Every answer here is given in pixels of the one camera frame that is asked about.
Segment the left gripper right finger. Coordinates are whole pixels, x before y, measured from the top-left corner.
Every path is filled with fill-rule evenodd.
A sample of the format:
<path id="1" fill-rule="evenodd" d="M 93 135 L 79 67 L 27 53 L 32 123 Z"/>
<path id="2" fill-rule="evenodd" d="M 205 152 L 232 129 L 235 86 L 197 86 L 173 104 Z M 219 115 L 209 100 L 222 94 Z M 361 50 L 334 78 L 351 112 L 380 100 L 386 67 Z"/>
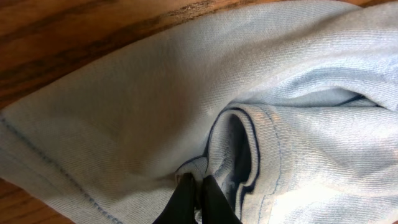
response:
<path id="1" fill-rule="evenodd" d="M 200 202 L 202 224 L 242 224 L 212 175 L 203 179 Z"/>

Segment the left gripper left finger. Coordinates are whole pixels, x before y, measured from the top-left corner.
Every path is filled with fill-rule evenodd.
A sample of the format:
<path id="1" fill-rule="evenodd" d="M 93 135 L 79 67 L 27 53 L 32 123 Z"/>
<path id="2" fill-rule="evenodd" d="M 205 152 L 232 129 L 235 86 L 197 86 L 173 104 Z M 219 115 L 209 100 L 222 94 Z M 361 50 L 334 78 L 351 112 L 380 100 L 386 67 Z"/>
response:
<path id="1" fill-rule="evenodd" d="M 170 200 L 153 224 L 195 224 L 196 183 L 192 174 L 181 176 Z"/>

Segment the light blue printed t-shirt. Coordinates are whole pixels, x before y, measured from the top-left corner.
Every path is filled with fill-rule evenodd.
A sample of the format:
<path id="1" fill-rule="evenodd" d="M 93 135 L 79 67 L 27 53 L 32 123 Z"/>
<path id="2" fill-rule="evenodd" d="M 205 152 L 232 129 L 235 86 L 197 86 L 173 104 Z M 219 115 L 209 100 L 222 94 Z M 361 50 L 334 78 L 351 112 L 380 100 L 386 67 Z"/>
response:
<path id="1" fill-rule="evenodd" d="M 243 223 L 397 220 L 397 4 L 191 21 L 1 111 L 1 177 L 75 223 L 152 223 L 212 175 Z"/>

